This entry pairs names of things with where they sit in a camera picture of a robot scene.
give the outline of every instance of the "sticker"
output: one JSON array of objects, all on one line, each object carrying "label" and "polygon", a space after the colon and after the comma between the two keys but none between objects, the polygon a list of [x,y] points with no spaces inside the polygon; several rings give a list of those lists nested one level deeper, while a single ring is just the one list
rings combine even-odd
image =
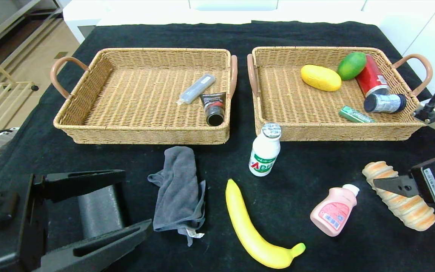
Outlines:
[{"label": "sticker", "polygon": [[434,194],[434,198],[435,198],[435,178],[434,175],[432,174],[432,171],[430,170],[430,168],[424,169],[424,177],[427,179],[427,182],[429,184],[429,189],[432,190],[432,193]]},{"label": "sticker", "polygon": [[349,114],[366,123],[375,123],[375,121],[372,118],[368,117],[367,115],[361,114],[356,110],[351,111]]},{"label": "sticker", "polygon": [[203,233],[196,233],[196,230],[195,230],[195,229],[188,229],[188,228],[186,228],[186,231],[187,231],[187,233],[188,233],[188,236],[189,236],[189,237],[192,237],[192,238],[197,238],[197,239],[199,239],[199,238],[202,238],[202,236],[204,236]]},{"label": "sticker", "polygon": [[335,221],[333,219],[333,217],[331,217],[327,213],[324,213],[322,217],[323,217],[323,219],[327,220],[334,229],[338,230],[338,228],[340,227],[340,224],[337,221]]},{"label": "sticker", "polygon": [[205,79],[202,79],[202,80],[201,80],[201,83],[202,83],[202,84],[205,84],[207,81],[209,81],[209,79],[211,79],[211,77],[210,77],[210,76],[206,76]]},{"label": "sticker", "polygon": [[271,171],[271,167],[275,163],[276,157],[271,159],[264,159],[256,155],[254,150],[251,151],[249,158],[249,167],[258,173],[266,173]]},{"label": "sticker", "polygon": [[343,203],[332,202],[323,206],[319,212],[319,216],[323,218],[335,230],[345,224],[344,220],[349,214],[349,207]]},{"label": "sticker", "polygon": [[377,77],[378,77],[378,81],[380,81],[380,83],[387,84],[387,81],[385,80],[384,76],[381,76],[380,74],[378,74]]}]

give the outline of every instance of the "bottle cap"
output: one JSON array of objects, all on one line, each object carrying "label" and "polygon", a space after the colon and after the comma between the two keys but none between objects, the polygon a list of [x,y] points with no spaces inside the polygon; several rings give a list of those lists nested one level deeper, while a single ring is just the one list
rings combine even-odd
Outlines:
[{"label": "bottle cap", "polygon": [[345,184],[342,188],[352,191],[352,193],[357,196],[359,194],[360,189],[353,184]]},{"label": "bottle cap", "polygon": [[267,138],[278,138],[281,136],[281,127],[276,123],[266,123],[264,124],[263,128],[261,129],[264,136]]},{"label": "bottle cap", "polygon": [[364,110],[366,112],[373,112],[375,108],[377,107],[377,95],[374,93],[371,93],[364,101]]},{"label": "bottle cap", "polygon": [[210,106],[206,110],[207,123],[210,126],[219,126],[224,122],[224,110],[219,106]]}]

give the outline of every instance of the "green package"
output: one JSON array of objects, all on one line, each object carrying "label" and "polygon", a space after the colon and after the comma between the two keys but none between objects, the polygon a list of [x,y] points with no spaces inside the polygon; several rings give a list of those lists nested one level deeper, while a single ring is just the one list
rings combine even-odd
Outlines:
[{"label": "green package", "polygon": [[375,121],[367,115],[361,114],[349,106],[344,106],[338,115],[354,123],[375,123]]}]

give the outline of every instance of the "red can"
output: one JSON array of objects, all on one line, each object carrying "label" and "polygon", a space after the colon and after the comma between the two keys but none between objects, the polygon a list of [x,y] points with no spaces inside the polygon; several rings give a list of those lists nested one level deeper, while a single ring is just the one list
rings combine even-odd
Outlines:
[{"label": "red can", "polygon": [[371,93],[389,94],[390,87],[387,85],[384,75],[380,72],[375,60],[370,55],[366,55],[367,63],[364,69],[356,77],[362,93],[367,97]]}]

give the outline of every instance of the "banana stem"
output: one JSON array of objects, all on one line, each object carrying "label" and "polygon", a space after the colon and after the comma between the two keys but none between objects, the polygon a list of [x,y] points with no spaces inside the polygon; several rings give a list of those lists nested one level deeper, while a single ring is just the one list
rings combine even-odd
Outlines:
[{"label": "banana stem", "polygon": [[305,251],[305,244],[299,243],[296,246],[293,246],[290,250],[292,251],[292,256],[296,257]]}]

